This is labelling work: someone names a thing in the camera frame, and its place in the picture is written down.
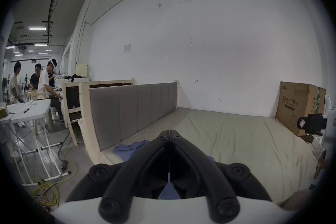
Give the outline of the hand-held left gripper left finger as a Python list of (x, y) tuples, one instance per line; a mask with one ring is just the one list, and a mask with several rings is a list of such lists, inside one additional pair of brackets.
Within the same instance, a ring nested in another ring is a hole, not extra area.
[(134, 194), (149, 167), (169, 148), (170, 131), (161, 134), (126, 162), (92, 166), (66, 199), (85, 201), (101, 197), (102, 218), (128, 218)]

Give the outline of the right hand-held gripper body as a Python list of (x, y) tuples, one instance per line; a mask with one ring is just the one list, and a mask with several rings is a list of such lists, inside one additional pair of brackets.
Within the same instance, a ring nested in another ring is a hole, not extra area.
[(313, 135), (323, 137), (323, 142), (335, 142), (336, 140), (336, 110), (331, 105), (329, 95), (325, 96), (325, 114), (308, 114), (300, 117), (297, 128), (304, 130), (306, 136), (301, 136), (305, 143), (313, 143)]

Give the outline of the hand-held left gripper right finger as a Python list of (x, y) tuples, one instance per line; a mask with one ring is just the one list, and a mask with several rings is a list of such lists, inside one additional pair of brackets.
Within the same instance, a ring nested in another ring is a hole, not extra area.
[(236, 218), (241, 210), (238, 196), (272, 201), (246, 165), (211, 161), (176, 130), (170, 130), (170, 156), (191, 171), (191, 190), (185, 191), (185, 198), (204, 194), (210, 218)]

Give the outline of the person's right hand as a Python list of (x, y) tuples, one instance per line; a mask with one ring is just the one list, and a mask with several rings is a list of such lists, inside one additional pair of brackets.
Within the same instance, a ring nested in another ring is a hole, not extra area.
[(323, 149), (322, 151), (313, 151), (313, 155), (317, 159), (316, 171), (314, 173), (313, 179), (316, 180), (321, 172), (329, 167), (330, 158), (326, 158), (327, 150)]

